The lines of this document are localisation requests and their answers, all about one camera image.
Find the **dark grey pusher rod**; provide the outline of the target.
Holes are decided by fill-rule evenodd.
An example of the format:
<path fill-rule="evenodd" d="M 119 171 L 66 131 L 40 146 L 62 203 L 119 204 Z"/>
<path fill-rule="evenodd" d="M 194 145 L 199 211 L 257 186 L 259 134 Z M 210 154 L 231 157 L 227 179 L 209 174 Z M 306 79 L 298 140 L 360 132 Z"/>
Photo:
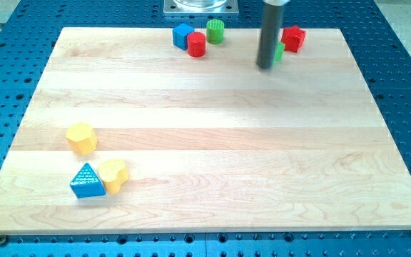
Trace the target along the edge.
<path fill-rule="evenodd" d="M 260 69 L 271 69 L 283 24 L 284 2 L 265 2 L 261 22 L 256 64 Z"/>

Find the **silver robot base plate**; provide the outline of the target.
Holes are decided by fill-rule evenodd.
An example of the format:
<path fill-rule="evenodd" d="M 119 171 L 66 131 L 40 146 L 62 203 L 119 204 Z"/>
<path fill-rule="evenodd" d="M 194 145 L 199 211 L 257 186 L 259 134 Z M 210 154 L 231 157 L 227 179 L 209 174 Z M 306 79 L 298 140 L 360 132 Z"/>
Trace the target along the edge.
<path fill-rule="evenodd" d="M 163 13 L 183 14 L 237 14 L 237 0 L 163 0 Z"/>

